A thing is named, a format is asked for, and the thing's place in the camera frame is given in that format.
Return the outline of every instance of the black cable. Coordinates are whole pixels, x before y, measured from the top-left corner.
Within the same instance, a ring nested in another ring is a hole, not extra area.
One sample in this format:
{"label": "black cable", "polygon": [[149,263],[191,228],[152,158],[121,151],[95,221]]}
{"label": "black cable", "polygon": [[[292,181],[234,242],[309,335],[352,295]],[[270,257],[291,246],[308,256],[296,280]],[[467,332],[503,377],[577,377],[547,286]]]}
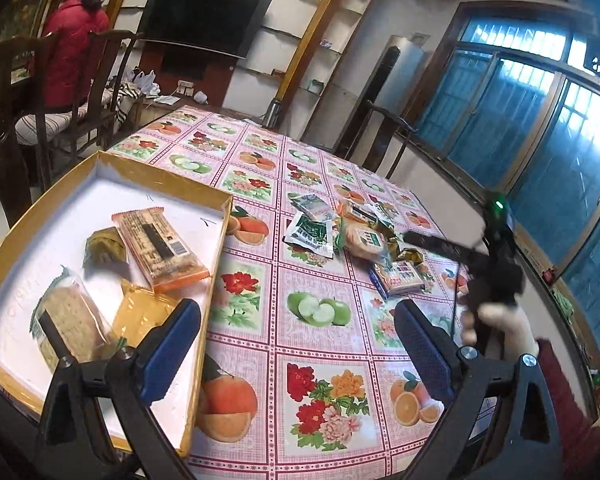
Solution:
{"label": "black cable", "polygon": [[[471,249],[475,249],[478,245],[480,245],[480,242],[482,241],[482,238],[479,238],[478,240],[476,240],[474,242],[474,244],[471,246]],[[451,341],[454,340],[454,335],[456,334],[456,313],[458,311],[458,277],[460,276],[460,262],[458,262],[458,266],[456,267],[456,286],[454,288],[454,309],[453,309],[453,314],[451,317]]]}

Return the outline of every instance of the television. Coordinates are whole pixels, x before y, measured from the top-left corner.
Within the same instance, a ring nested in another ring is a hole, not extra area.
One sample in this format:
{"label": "television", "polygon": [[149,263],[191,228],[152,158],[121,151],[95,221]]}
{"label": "television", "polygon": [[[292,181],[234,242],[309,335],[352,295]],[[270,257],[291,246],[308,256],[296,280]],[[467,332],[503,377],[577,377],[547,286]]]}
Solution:
{"label": "television", "polygon": [[143,40],[245,58],[271,0],[148,0]]}

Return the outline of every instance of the wall socket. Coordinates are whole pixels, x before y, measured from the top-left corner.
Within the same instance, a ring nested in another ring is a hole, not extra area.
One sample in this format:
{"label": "wall socket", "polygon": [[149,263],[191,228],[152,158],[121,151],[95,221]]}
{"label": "wall socket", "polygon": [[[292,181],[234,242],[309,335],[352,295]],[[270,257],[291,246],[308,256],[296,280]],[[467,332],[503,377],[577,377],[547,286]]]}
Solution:
{"label": "wall socket", "polygon": [[182,94],[186,96],[193,95],[193,83],[191,81],[184,81],[180,79],[178,81],[178,88],[176,88],[177,94]]}

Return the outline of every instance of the table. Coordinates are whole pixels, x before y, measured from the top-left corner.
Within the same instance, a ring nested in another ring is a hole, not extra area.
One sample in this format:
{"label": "table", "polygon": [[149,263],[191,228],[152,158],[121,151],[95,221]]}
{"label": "table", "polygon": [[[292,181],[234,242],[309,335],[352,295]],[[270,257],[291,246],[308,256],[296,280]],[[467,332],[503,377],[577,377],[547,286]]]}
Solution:
{"label": "table", "polygon": [[[426,393],[395,333],[390,310],[399,299],[382,301],[364,261],[327,260],[282,237],[296,212],[289,195],[307,192],[334,207],[341,197],[379,202],[398,230],[441,235],[416,196],[317,148],[189,106],[110,150],[235,197],[188,461],[196,477],[326,480],[337,468],[338,478],[375,479],[405,469],[442,404],[415,411],[413,399],[426,404]],[[456,264],[424,257],[429,291],[410,297],[449,326]],[[299,319],[292,309],[307,293],[337,301],[341,326]],[[493,405],[485,401],[474,431],[488,425]]]}

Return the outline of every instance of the screw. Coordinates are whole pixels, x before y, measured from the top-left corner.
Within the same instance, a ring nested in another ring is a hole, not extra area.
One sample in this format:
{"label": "screw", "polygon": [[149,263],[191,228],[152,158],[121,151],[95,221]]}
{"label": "screw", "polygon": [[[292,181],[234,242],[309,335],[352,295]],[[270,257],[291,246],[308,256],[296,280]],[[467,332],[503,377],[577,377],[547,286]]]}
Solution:
{"label": "screw", "polygon": [[129,346],[123,346],[120,350],[118,350],[117,356],[122,360],[131,359],[134,354],[134,349]]}
{"label": "screw", "polygon": [[68,356],[64,356],[62,359],[60,359],[60,367],[61,368],[68,368],[69,366],[71,366],[72,364],[72,359]]}
{"label": "screw", "polygon": [[463,346],[460,349],[460,353],[465,359],[475,359],[478,357],[478,351],[472,346]]}
{"label": "screw", "polygon": [[524,354],[522,356],[522,362],[529,367],[536,366],[538,364],[538,360],[531,354]]}

